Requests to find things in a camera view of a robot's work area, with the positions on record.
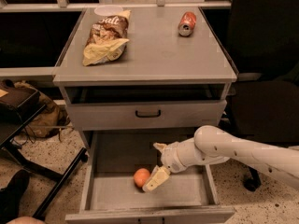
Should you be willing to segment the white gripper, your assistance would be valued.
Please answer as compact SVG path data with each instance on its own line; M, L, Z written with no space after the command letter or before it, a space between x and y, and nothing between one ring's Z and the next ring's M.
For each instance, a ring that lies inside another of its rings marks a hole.
M187 169L178 157L178 142L172 144L154 143L153 146L161 153L163 166L155 166L150 177L143 185L145 192L151 192L161 186L170 176Z

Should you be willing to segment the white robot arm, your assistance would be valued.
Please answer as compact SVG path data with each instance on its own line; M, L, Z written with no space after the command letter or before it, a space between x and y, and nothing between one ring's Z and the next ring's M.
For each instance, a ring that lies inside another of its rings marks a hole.
M161 186L171 174L195 165L210 165L229 159L240 161L276 181L299 189L299 151L235 137L217 127L198 128L193 138L169 145L154 143L161 152L162 166L156 166L143 185L145 192Z

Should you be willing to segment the person hand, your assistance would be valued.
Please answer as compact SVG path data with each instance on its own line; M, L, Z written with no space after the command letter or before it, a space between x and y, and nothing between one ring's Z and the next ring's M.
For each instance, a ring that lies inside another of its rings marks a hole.
M10 221L7 221L5 224L47 224L43 220L39 220L34 217L17 217Z

